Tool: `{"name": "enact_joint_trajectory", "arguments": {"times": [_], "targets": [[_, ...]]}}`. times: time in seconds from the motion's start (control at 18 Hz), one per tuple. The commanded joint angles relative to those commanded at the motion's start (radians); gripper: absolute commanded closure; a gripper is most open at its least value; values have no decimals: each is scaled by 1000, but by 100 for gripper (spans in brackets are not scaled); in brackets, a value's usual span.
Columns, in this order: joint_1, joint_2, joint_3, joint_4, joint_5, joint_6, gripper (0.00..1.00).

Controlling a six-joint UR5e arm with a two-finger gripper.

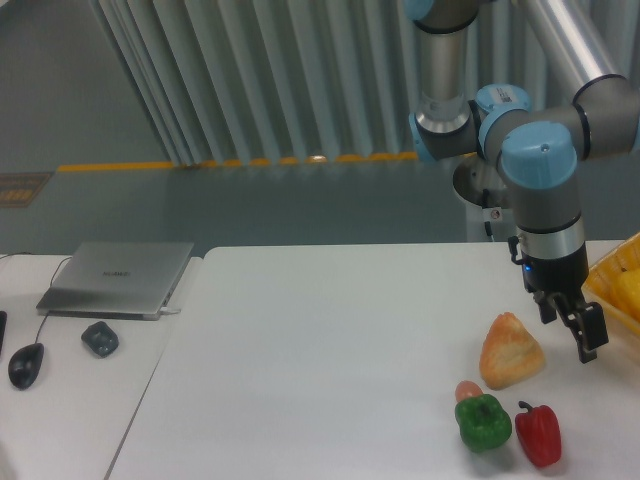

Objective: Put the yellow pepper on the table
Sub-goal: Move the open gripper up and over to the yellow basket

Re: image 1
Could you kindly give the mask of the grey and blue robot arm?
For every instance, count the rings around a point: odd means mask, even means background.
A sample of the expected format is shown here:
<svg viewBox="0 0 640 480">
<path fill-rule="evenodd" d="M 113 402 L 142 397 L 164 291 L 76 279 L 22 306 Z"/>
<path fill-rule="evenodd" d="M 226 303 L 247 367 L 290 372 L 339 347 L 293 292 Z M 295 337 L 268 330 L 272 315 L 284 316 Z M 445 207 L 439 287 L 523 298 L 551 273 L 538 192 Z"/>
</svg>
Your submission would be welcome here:
<svg viewBox="0 0 640 480">
<path fill-rule="evenodd" d="M 639 93 L 576 2 L 523 1 L 567 105 L 533 111 L 515 87 L 498 84 L 467 99 L 465 40 L 479 9 L 476 1 L 404 5 L 422 36 L 421 99 L 409 117 L 414 143 L 424 160 L 475 153 L 494 170 L 513 213 L 508 244 L 525 289 L 541 320 L 561 320 L 589 362 L 608 333 L 602 307 L 582 294 L 588 261 L 577 167 L 638 149 Z"/>
</svg>

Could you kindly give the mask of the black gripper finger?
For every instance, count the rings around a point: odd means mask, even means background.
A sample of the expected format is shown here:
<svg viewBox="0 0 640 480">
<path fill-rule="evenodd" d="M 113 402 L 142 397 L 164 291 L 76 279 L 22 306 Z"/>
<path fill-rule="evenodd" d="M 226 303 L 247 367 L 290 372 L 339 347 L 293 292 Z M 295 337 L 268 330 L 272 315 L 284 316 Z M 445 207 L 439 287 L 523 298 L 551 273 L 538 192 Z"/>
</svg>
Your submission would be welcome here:
<svg viewBox="0 0 640 480">
<path fill-rule="evenodd" d="M 557 319 L 557 311 L 553 299 L 544 292 L 535 292 L 533 299 L 538 306 L 540 320 L 549 324 Z"/>
<path fill-rule="evenodd" d="M 597 302 L 586 302 L 583 298 L 560 295 L 558 313 L 576 341 L 580 362 L 588 363 L 595 360 L 597 349 L 609 342 L 601 305 Z"/>
</svg>

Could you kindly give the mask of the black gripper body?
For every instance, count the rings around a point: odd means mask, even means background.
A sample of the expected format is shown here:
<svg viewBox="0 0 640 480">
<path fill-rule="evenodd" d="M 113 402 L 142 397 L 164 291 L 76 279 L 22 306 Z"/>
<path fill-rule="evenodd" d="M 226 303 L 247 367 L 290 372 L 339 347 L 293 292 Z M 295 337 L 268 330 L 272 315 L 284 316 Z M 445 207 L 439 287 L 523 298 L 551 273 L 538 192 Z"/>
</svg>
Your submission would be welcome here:
<svg viewBox="0 0 640 480">
<path fill-rule="evenodd" d="M 562 294 L 570 304 L 584 300 L 582 286 L 588 276 L 586 244 L 557 258 L 539 258 L 527 253 L 522 236 L 508 239 L 511 261 L 521 267 L 525 290 L 546 296 Z"/>
</svg>

